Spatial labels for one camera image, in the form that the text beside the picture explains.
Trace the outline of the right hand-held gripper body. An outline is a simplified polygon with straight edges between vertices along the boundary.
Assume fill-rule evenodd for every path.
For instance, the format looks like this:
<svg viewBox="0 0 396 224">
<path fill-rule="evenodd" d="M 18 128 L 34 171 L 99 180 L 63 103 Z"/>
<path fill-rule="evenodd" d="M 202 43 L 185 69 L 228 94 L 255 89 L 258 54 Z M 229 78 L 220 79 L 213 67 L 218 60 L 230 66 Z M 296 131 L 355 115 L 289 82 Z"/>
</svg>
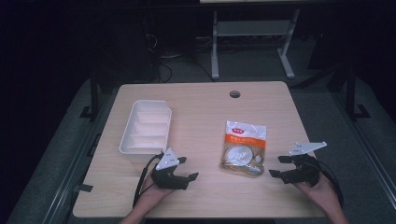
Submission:
<svg viewBox="0 0 396 224">
<path fill-rule="evenodd" d="M 296 143 L 288 155 L 292 158 L 295 168 L 281 172 L 282 181 L 285 184 L 307 182 L 310 187 L 314 187 L 318 183 L 321 167 L 312 153 L 326 146 L 326 142 Z"/>
</svg>

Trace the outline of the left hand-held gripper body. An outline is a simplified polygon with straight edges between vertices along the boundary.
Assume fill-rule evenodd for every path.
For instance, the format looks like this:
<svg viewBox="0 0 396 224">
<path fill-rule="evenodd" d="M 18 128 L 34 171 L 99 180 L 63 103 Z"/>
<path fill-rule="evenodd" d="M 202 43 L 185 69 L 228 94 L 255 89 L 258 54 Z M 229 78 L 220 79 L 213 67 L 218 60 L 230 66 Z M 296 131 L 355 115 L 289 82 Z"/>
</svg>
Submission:
<svg viewBox="0 0 396 224">
<path fill-rule="evenodd" d="M 178 166 L 175 152 L 172 148 L 168 148 L 154 166 L 150 176 L 161 189 L 186 189 L 190 181 L 187 176 L 174 174 Z"/>
</svg>

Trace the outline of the clear orange snack packet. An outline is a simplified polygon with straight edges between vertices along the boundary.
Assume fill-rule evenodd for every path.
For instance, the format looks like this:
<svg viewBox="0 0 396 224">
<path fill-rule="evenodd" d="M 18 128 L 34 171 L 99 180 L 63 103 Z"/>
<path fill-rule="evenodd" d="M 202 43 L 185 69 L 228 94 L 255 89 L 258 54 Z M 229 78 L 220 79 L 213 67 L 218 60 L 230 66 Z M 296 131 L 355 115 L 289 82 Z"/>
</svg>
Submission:
<svg viewBox="0 0 396 224">
<path fill-rule="evenodd" d="M 221 166 L 248 175 L 262 175 L 266 136 L 266 126 L 227 121 Z"/>
</svg>

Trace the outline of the white divided plastic container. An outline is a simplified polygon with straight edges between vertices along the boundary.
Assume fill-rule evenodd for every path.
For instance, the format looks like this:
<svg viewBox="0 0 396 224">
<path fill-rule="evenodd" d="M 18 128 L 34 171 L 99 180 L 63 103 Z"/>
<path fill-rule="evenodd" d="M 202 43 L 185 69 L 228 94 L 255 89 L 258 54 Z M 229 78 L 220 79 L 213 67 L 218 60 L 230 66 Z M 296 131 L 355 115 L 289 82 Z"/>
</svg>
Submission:
<svg viewBox="0 0 396 224">
<path fill-rule="evenodd" d="M 172 110 L 165 101 L 134 102 L 120 141 L 120 153 L 130 162 L 147 162 L 167 149 Z"/>
</svg>

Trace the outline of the person's left hand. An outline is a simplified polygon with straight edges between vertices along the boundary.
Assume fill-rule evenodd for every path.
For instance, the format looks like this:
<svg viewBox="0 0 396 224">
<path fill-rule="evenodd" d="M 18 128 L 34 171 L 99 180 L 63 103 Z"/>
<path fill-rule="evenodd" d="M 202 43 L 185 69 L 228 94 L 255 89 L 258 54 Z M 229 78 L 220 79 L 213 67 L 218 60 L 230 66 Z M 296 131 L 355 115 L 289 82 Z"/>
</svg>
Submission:
<svg viewBox="0 0 396 224">
<path fill-rule="evenodd" d="M 134 206 L 134 210 L 147 214 L 159 205 L 168 195 L 174 192 L 173 189 L 159 188 L 151 177 L 147 177 L 143 183 L 140 197 Z"/>
</svg>

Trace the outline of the person's right hand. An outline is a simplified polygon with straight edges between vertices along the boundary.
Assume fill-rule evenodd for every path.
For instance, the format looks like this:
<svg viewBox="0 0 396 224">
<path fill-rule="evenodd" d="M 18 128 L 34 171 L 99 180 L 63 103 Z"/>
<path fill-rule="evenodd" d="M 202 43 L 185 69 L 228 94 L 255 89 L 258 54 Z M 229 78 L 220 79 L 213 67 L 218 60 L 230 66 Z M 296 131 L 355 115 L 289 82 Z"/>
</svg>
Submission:
<svg viewBox="0 0 396 224">
<path fill-rule="evenodd" d="M 305 196 L 307 196 L 326 216 L 335 215 L 341 211 L 331 181 L 323 174 L 319 175 L 318 183 L 314 187 L 309 187 L 305 183 L 294 184 Z"/>
</svg>

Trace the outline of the black metal stand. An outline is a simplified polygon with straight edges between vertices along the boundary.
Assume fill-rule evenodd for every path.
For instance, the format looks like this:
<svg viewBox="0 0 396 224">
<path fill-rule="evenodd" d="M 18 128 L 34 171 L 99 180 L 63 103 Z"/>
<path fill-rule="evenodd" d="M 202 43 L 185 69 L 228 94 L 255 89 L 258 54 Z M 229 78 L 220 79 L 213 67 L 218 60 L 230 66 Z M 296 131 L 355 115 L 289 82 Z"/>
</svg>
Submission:
<svg viewBox="0 0 396 224">
<path fill-rule="evenodd" d="M 346 113 L 353 121 L 369 119 L 371 115 L 364 105 L 355 104 L 356 74 L 353 65 L 347 67 L 346 72 Z"/>
<path fill-rule="evenodd" d="M 99 111 L 98 82 L 95 70 L 92 70 L 90 73 L 90 94 L 91 104 L 89 106 L 85 106 L 79 116 L 93 122 Z"/>
</svg>

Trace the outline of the white metal desk frame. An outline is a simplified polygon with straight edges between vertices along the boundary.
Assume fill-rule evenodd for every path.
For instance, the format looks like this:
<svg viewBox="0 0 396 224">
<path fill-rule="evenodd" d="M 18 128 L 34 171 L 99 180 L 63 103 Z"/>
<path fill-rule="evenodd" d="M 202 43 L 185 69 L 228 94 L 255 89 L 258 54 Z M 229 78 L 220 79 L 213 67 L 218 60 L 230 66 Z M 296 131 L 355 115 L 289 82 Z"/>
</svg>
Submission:
<svg viewBox="0 0 396 224">
<path fill-rule="evenodd" d="M 218 12 L 213 13 L 211 77 L 219 79 L 218 38 L 227 36 L 283 36 L 283 46 L 277 49 L 286 77 L 295 78 L 287 53 L 300 14 L 300 9 L 293 11 L 289 20 L 274 21 L 220 21 Z"/>
</svg>

